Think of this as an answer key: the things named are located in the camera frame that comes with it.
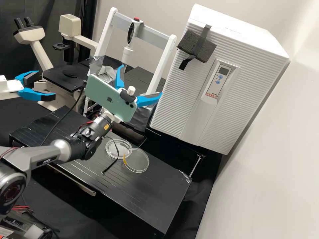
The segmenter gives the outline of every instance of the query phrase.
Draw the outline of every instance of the blue clamp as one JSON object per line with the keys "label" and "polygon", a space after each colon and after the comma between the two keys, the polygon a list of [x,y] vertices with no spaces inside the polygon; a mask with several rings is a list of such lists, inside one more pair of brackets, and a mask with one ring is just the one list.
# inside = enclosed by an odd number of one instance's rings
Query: blue clamp
{"label": "blue clamp", "polygon": [[[19,80],[23,86],[25,86],[25,77],[30,75],[31,73],[37,73],[39,71],[28,71],[26,73],[22,73],[15,77],[16,80]],[[55,100],[55,93],[40,93],[36,92],[30,88],[25,87],[23,90],[17,92],[18,95],[26,100],[32,101],[52,101]]]}
{"label": "blue clamp", "polygon": [[[114,88],[119,89],[119,88],[124,88],[124,81],[121,79],[121,69],[124,67],[124,65],[121,65],[119,68],[117,68],[116,72],[116,78],[115,78],[115,84]],[[148,106],[152,104],[156,104],[160,97],[162,96],[161,93],[155,93],[151,95],[145,95],[145,96],[137,96],[137,107],[143,107],[143,106]]]}
{"label": "blue clamp", "polygon": [[115,89],[124,88],[124,81],[121,79],[121,69],[124,67],[124,65],[121,65],[119,68],[117,68],[116,72],[116,78],[115,78]]}
{"label": "blue clamp", "polygon": [[146,96],[137,96],[137,107],[143,107],[143,106],[148,106],[152,104],[156,104],[160,97],[162,96],[163,92],[161,93],[155,93],[151,95],[146,95]]}

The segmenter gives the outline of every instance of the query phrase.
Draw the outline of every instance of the red label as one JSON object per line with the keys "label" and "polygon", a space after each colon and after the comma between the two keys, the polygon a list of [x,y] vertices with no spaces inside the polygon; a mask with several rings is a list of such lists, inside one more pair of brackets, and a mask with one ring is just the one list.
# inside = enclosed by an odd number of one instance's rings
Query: red label
{"label": "red label", "polygon": [[213,97],[215,99],[217,98],[216,94],[211,94],[211,93],[206,92],[206,95],[209,96],[209,97]]}

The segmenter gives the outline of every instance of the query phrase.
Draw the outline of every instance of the white knob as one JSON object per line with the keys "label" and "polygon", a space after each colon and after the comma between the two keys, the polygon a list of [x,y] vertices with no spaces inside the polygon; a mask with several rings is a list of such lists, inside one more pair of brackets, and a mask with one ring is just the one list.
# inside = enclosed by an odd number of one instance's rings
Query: white knob
{"label": "white knob", "polygon": [[130,96],[133,96],[135,93],[135,87],[134,86],[129,86],[129,88],[127,89],[127,94]]}

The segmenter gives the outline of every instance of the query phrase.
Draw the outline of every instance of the petri dish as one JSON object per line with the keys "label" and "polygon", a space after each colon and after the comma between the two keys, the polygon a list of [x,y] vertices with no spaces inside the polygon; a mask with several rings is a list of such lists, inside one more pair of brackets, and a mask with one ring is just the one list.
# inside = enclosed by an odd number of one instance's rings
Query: petri dish
{"label": "petri dish", "polygon": [[[119,149],[119,159],[123,159],[123,155],[125,154],[125,157],[129,157],[130,152],[129,149],[132,149],[132,145],[125,139],[113,139],[116,143],[117,148]],[[107,154],[116,159],[117,158],[117,151],[116,147],[114,145],[113,140],[109,140],[105,145],[105,150]]]}
{"label": "petri dish", "polygon": [[131,148],[128,153],[123,160],[125,166],[134,173],[145,172],[150,165],[147,154],[140,148]]}

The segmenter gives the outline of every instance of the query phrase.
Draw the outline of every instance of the black foam block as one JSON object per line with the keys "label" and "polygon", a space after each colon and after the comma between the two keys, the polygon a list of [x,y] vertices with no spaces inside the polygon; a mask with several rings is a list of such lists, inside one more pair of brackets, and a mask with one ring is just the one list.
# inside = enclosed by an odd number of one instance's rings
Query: black foam block
{"label": "black foam block", "polygon": [[202,47],[199,49],[197,54],[194,54],[194,48],[200,39],[200,35],[192,32],[187,31],[183,36],[182,40],[179,42],[177,48],[183,50],[184,52],[195,55],[196,59],[205,63],[208,61],[212,53],[214,52],[216,45],[207,39],[204,40]]}

